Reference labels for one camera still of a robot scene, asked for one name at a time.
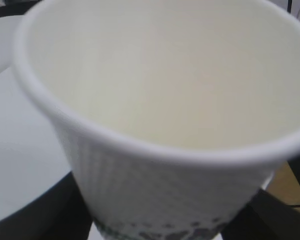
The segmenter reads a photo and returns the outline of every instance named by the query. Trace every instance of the white table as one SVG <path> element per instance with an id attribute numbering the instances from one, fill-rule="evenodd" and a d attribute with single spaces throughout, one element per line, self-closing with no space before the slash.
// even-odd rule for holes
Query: white table
<path id="1" fill-rule="evenodd" d="M 0 18 L 0 72 L 10 65 L 20 19 Z M 50 123 L 19 90 L 11 69 L 4 70 L 0 73 L 0 221 L 38 199 L 69 171 Z"/>

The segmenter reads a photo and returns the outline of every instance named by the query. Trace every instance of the printed pattern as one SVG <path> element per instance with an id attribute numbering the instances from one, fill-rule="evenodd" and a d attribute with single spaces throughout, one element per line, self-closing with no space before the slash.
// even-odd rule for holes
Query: printed pattern
<path id="1" fill-rule="evenodd" d="M 55 129 L 83 198 L 109 239 L 209 240 L 274 170 L 144 160 L 64 126 Z"/>

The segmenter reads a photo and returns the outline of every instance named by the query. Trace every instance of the textured cup wall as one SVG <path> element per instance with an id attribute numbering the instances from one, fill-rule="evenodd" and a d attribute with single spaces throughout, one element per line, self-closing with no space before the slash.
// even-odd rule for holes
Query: textured cup wall
<path id="1" fill-rule="evenodd" d="M 107 239 L 211 239 L 274 166 L 182 167 L 135 159 L 56 124 L 94 221 Z"/>

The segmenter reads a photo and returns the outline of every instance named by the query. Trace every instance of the cup rim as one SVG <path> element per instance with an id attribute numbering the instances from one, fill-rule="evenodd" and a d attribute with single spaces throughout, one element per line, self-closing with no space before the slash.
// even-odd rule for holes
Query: cup rim
<path id="1" fill-rule="evenodd" d="M 45 0 L 36 4 L 22 19 L 13 43 L 12 69 L 25 94 L 50 117 L 52 122 L 62 123 L 80 136 L 84 136 L 105 148 L 115 150 L 132 159 L 159 161 L 184 166 L 206 166 L 229 169 L 269 165 L 288 160 L 300 154 L 300 129 L 269 142 L 245 147 L 220 150 L 191 150 L 160 146 L 139 140 L 102 127 L 80 116 L 44 87 L 31 68 L 26 40 L 36 18 L 58 0 Z M 300 22 L 274 3 L 259 0 L 260 5 L 289 21 L 300 32 Z"/>

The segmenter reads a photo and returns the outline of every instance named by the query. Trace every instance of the wooden surface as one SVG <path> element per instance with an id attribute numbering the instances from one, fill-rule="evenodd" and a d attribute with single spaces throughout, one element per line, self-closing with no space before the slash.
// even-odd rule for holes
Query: wooden surface
<path id="1" fill-rule="evenodd" d="M 288 163 L 275 173 L 267 191 L 287 205 L 300 205 L 300 185 Z"/>

